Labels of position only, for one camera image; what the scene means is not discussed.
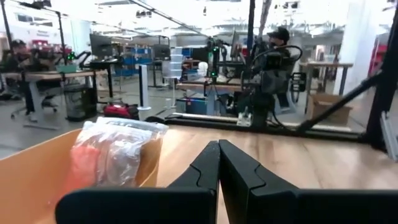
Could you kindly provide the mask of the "black waste bin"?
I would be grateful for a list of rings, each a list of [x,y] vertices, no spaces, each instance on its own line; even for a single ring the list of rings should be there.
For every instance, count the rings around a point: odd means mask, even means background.
[[[94,88],[68,85],[64,89],[66,119],[80,122],[97,115],[97,96]]]

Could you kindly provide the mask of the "silver bracket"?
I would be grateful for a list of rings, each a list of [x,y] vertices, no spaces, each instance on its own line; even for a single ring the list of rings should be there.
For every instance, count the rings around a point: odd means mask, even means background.
[[[398,136],[394,132],[388,112],[381,113],[380,124],[387,154],[394,162],[398,162]]]

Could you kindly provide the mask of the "background robot with green lights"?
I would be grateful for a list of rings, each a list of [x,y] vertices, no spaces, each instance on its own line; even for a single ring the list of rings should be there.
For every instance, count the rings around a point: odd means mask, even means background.
[[[227,49],[226,46],[230,46],[229,43],[221,40],[209,37],[206,42],[206,51],[208,52],[208,71],[207,76],[212,79],[215,83],[218,78],[220,56],[223,60],[226,60]]]

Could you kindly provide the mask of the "clear plastic bag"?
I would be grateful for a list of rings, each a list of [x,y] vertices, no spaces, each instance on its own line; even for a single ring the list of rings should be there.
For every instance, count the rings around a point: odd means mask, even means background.
[[[115,126],[123,126],[148,131],[151,132],[152,139],[162,138],[169,129],[168,126],[161,123],[151,123],[147,121],[126,118],[98,117],[96,122],[100,124],[111,124]]]
[[[92,146],[100,150],[96,183],[92,186],[122,186],[135,178],[141,148],[151,139],[148,131],[87,121],[73,147]]]

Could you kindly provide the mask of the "blue storage crate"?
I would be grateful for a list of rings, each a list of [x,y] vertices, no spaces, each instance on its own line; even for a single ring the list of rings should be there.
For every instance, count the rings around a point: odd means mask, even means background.
[[[180,98],[175,105],[177,113],[207,114],[205,98]]]

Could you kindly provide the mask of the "person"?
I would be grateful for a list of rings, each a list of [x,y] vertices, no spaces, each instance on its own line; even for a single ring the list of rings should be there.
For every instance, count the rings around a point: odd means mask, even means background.
[[[251,52],[252,60],[257,54],[265,51],[281,51],[283,54],[286,54],[286,56],[291,57],[291,53],[287,47],[290,34],[286,28],[278,27],[267,35],[269,37],[268,41],[264,41],[261,37],[256,39]],[[256,89],[255,99],[261,107],[273,111],[275,108],[275,97],[283,97],[283,95],[284,93],[265,94]]]
[[[5,72],[20,72],[23,70],[28,72],[41,71],[39,60],[32,56],[24,41],[19,39],[13,40],[11,42],[11,49],[14,55],[8,51],[2,57],[1,65]],[[29,84],[25,81],[18,81],[18,85],[25,97],[26,115],[28,115],[32,121],[35,121],[35,109]]]

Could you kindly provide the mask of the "cardboard box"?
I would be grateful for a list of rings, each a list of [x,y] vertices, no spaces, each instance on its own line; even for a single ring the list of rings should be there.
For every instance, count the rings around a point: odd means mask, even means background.
[[[341,99],[342,96],[329,95],[325,93],[310,95],[308,97],[307,103],[307,119],[315,118],[316,116],[324,113],[327,109]],[[335,111],[333,114],[329,115],[329,117],[325,119],[325,122],[341,126],[346,125],[348,123],[349,113],[352,109],[353,108],[351,106],[345,105],[339,110]]]

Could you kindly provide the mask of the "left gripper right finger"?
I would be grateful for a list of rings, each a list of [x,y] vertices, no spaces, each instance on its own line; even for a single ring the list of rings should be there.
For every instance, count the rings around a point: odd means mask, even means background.
[[[398,190],[300,189],[220,140],[230,224],[398,224]]]

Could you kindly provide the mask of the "white standing column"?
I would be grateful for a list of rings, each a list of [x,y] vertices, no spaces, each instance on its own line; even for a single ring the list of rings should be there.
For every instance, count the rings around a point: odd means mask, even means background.
[[[141,120],[145,120],[151,107],[149,105],[149,92],[148,92],[148,75],[147,75],[147,65],[139,66],[139,116]]]

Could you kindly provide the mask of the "stacked clear containers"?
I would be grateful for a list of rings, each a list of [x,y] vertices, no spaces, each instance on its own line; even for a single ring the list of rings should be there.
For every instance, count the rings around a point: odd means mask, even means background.
[[[162,76],[164,78],[180,78],[182,76],[182,64],[184,56],[182,47],[174,47],[170,50],[170,60],[162,62]]]

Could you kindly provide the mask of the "black screen on table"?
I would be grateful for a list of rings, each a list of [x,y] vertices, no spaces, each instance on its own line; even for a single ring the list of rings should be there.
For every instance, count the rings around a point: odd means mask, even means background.
[[[91,34],[90,43],[93,60],[104,60],[121,56],[120,44],[112,42],[111,37]]]

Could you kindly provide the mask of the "black aluminium table frame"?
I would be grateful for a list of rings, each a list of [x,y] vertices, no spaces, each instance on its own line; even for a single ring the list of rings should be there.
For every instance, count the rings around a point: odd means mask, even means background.
[[[230,121],[223,121],[220,118],[210,116],[199,117],[187,114],[174,113],[164,119],[155,116],[148,117],[149,121],[159,121],[163,124],[191,126],[196,128],[213,128],[230,131],[244,131],[251,133],[262,133],[279,136],[292,136],[299,138],[322,139],[332,141],[349,141],[369,144],[381,151],[386,151],[386,145],[382,136],[380,118],[383,111],[388,112],[391,108],[392,100],[398,84],[398,4],[392,20],[392,27],[389,34],[387,52],[384,60],[376,69],[375,74],[362,81],[362,83],[351,90],[340,101],[335,103],[324,113],[313,119],[306,120],[293,128],[288,127],[242,127]],[[347,105],[355,97],[366,90],[375,87],[374,99],[369,114],[368,124],[364,133],[349,133],[347,131],[332,131],[317,129],[315,125],[324,121],[329,115]]]

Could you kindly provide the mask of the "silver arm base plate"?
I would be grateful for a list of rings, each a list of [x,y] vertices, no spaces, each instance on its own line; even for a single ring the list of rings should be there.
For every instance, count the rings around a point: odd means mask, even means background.
[[[250,127],[252,125],[252,113],[249,111],[248,107],[245,107],[245,110],[238,114],[236,124],[242,127]]]

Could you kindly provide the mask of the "orange elastic bandage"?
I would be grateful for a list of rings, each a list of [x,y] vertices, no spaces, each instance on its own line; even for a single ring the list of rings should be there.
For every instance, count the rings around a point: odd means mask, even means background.
[[[71,149],[71,166],[68,186],[71,189],[92,186],[96,183],[96,172],[100,150],[92,146],[75,146]]]

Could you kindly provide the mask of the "wooden top table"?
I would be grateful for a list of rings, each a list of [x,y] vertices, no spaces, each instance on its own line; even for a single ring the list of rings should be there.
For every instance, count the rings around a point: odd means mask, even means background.
[[[44,112],[43,112],[43,109],[41,106],[41,98],[40,98],[40,94],[39,94],[39,89],[37,87],[37,82],[40,80],[58,80],[58,81],[60,81],[61,85],[63,85],[64,80],[66,78],[93,77],[93,88],[94,88],[94,90],[96,90],[96,88],[97,88],[96,76],[104,75],[104,74],[106,74],[105,70],[97,70],[97,71],[96,70],[84,70],[84,71],[77,71],[77,72],[73,72],[73,73],[58,73],[57,71],[33,72],[33,73],[10,72],[10,73],[4,73],[4,76],[6,78],[13,78],[15,80],[25,78],[25,81],[27,81],[29,84],[37,121],[36,122],[27,121],[25,124],[23,124],[23,127],[58,130],[59,127],[49,124],[48,122],[46,122],[46,120],[44,118]]]
[[[352,63],[339,63],[339,62],[300,62],[299,65],[303,68],[306,68],[308,72],[306,89],[305,89],[307,94],[305,112],[307,112],[308,99],[310,96],[310,92],[312,90],[312,74],[314,68],[342,68],[343,72],[341,76],[340,89],[338,92],[338,94],[342,96],[345,90],[345,83],[346,83],[348,69],[353,66]]]
[[[232,94],[241,91],[240,80],[231,79],[228,83],[216,82],[206,78],[199,78],[194,81],[181,82],[177,85],[179,90],[190,90],[195,93],[202,93],[206,98],[206,114],[210,116],[218,116],[220,114],[221,103],[217,102],[220,95]]]

